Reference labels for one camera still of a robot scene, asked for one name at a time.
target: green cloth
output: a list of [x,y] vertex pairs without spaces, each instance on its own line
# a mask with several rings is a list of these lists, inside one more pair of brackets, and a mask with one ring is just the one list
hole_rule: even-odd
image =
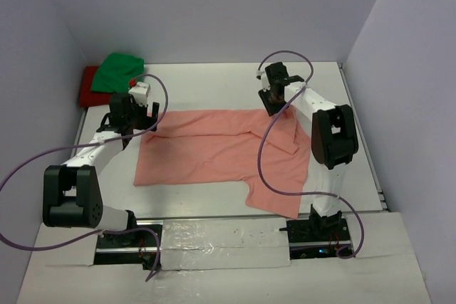
[[126,93],[128,81],[144,73],[144,60],[124,53],[111,53],[93,76],[90,91]]

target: gray wall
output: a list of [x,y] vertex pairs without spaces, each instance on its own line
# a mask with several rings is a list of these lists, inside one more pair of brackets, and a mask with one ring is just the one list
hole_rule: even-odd
[[456,296],[456,0],[377,0],[346,64],[387,203],[434,304]]
[[375,0],[54,0],[91,63],[258,61],[279,48],[344,61]]
[[[0,0],[0,177],[32,154],[72,143],[84,66],[50,0]],[[0,231],[33,245],[41,222],[43,171],[68,152],[44,157],[0,194]],[[16,302],[30,253],[0,243],[0,303]]]

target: cable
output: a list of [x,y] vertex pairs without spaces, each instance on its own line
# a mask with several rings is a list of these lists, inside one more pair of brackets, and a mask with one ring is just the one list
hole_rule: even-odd
[[274,124],[277,122],[277,120],[280,118],[281,114],[283,112],[285,112],[285,110],[291,105],[291,103],[293,101],[295,101],[295,99],[297,99],[298,96],[302,95],[304,93],[304,91],[306,91],[306,85],[307,83],[310,81],[310,79],[312,79],[312,77],[314,76],[314,66],[312,65],[312,62],[304,55],[301,55],[300,53],[297,53],[296,51],[290,51],[290,50],[279,50],[279,51],[276,51],[274,53],[271,53],[270,55],[268,55],[260,64],[259,64],[259,67],[258,67],[258,70],[261,69],[261,67],[263,66],[263,64],[266,62],[266,60],[278,53],[291,53],[293,55],[297,55],[299,57],[302,57],[310,66],[311,68],[311,72],[310,72],[310,75],[308,76],[308,78],[306,79],[306,82],[305,82],[305,86],[299,91],[297,92],[295,95],[293,95],[293,97],[291,97],[291,99],[283,106],[282,109],[280,109],[280,111],[276,114],[275,118],[271,121],[271,123],[269,124],[269,126],[266,128],[266,131],[264,131],[264,135],[261,139],[261,142],[259,144],[259,149],[258,149],[258,157],[256,159],[256,166],[258,168],[258,174],[259,174],[259,178],[261,179],[261,181],[263,182],[263,184],[269,189],[271,190],[272,192],[275,192],[276,194],[279,194],[279,195],[284,195],[284,196],[305,196],[305,195],[324,195],[324,196],[331,196],[331,197],[336,197],[338,199],[340,199],[343,203],[346,204],[346,206],[351,210],[351,212],[355,215],[356,219],[358,220],[358,223],[359,223],[359,226],[360,226],[360,229],[361,229],[361,239],[360,239],[360,242],[359,242],[359,245],[358,245],[358,248],[353,252],[353,254],[349,255],[349,256],[341,256],[340,255],[340,251],[342,251],[343,249],[346,249],[347,247],[342,247],[340,249],[338,249],[338,251],[336,252],[337,256],[341,259],[350,259],[350,258],[354,258],[358,253],[359,251],[361,250],[361,248],[363,247],[363,243],[364,243],[364,225],[363,225],[363,222],[361,221],[361,217],[359,216],[358,212],[355,210],[355,208],[353,208],[353,206],[346,200],[344,199],[343,197],[340,197],[339,195],[336,195],[336,194],[333,194],[333,193],[330,193],[330,192],[282,192],[280,190],[277,190],[275,188],[273,188],[267,181],[266,179],[264,178],[264,175],[263,175],[263,171],[261,170],[261,154],[263,152],[263,147],[264,147],[264,143],[266,142],[266,138],[269,134],[269,132],[271,131],[271,128],[272,126],[274,126]]
[[[115,140],[121,140],[121,139],[130,139],[130,138],[139,137],[141,135],[144,135],[145,133],[147,133],[147,132],[153,130],[154,128],[156,128],[157,125],[160,123],[160,121],[162,121],[163,117],[165,116],[166,111],[168,109],[168,102],[169,102],[168,91],[167,91],[167,89],[165,87],[165,84],[157,76],[155,76],[153,74],[148,74],[148,73],[139,75],[135,79],[138,79],[138,78],[141,78],[141,77],[144,77],[144,76],[149,76],[151,78],[154,78],[163,88],[163,93],[165,94],[165,107],[163,108],[162,115],[160,116],[160,118],[158,118],[157,122],[154,125],[150,126],[146,130],[143,130],[143,131],[141,131],[139,133],[136,133],[136,134],[133,134],[133,135],[124,135],[124,136],[121,136],[121,137],[110,138],[110,139],[107,139],[105,142],[113,142]],[[101,144],[102,144],[101,142],[93,142],[93,143],[90,143],[90,144],[79,144],[79,145],[71,145],[71,146],[64,146],[64,147],[56,147],[56,148],[49,149],[49,150],[46,150],[44,152],[41,152],[41,153],[39,153],[39,154],[37,154],[37,155],[35,155],[33,157],[30,157],[25,162],[22,162],[20,165],[18,165],[13,170],[11,170],[2,179],[2,181],[0,183],[0,192],[1,192],[1,190],[3,190],[3,188],[6,185],[6,183],[10,180],[10,178],[12,178],[14,176],[15,173],[17,173],[22,167],[26,166],[28,163],[34,161],[35,159],[38,159],[39,157],[46,156],[47,154],[58,152],[58,151],[80,149],[80,148],[85,148],[85,147],[95,147],[95,146],[99,146]],[[155,240],[157,242],[157,255],[156,255],[156,258],[155,258],[154,266],[152,267],[152,270],[151,270],[149,276],[146,278],[146,281],[148,281],[155,274],[157,274],[157,272],[153,273],[155,271],[155,267],[157,267],[158,256],[160,255],[160,251],[159,251],[160,241],[158,239],[157,234],[153,230],[151,230],[149,228],[135,228],[135,229],[131,229],[129,231],[119,231],[119,232],[113,232],[113,231],[109,231],[108,232],[108,231],[106,231],[106,233],[120,235],[120,234],[126,234],[126,233],[130,233],[130,232],[134,232],[134,231],[149,231],[155,237]],[[56,245],[44,246],[44,247],[23,246],[23,245],[20,245],[18,243],[14,243],[13,241],[8,240],[7,237],[5,237],[1,232],[0,232],[0,241],[3,242],[4,244],[6,244],[7,246],[10,246],[10,247],[15,248],[15,249],[19,249],[21,251],[50,251],[50,250],[57,249],[57,248],[60,248],[60,247],[68,246],[68,245],[70,245],[72,243],[75,243],[75,242],[80,241],[80,240],[82,240],[84,238],[87,238],[88,236],[92,236],[94,234],[99,234],[99,233],[101,233],[100,230],[91,231],[89,233],[86,233],[86,234],[83,234],[81,236],[78,236],[77,238],[74,238],[74,239],[71,239],[71,240],[68,240],[68,241],[65,241],[65,242],[62,242],[62,243],[58,243]]]

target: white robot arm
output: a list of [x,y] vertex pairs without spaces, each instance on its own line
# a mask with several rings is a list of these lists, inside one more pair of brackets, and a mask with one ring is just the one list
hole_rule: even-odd
[[[280,62],[269,65],[265,71],[257,76],[262,85],[259,96],[269,115],[274,115],[306,84],[299,76],[289,76]],[[293,105],[311,124],[310,132],[307,132],[311,137],[311,162],[318,163],[315,191],[340,195],[348,163],[358,151],[351,107],[336,105],[309,87],[293,101]],[[312,219],[319,231],[339,224],[341,210],[338,198],[317,196],[311,206]]]
[[[85,147],[62,165],[46,169],[43,184],[45,225],[109,231],[136,227],[133,212],[103,205],[98,175],[114,156],[127,147],[131,140],[128,136],[133,134],[134,129],[145,130],[157,122],[158,103],[153,103],[152,116],[147,116],[149,94],[150,86],[138,82],[128,93],[112,95],[110,112],[90,141],[101,145]],[[104,144],[113,138],[117,140]]]

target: pink cloth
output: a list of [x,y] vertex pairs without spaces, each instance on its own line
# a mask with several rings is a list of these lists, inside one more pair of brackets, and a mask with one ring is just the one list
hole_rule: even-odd
[[[167,112],[157,132],[142,136],[134,185],[244,181],[247,206],[295,219],[301,197],[271,192],[258,175],[259,143],[270,122],[265,110]],[[290,108],[264,145],[261,165],[268,183],[301,192],[309,154],[310,139]]]

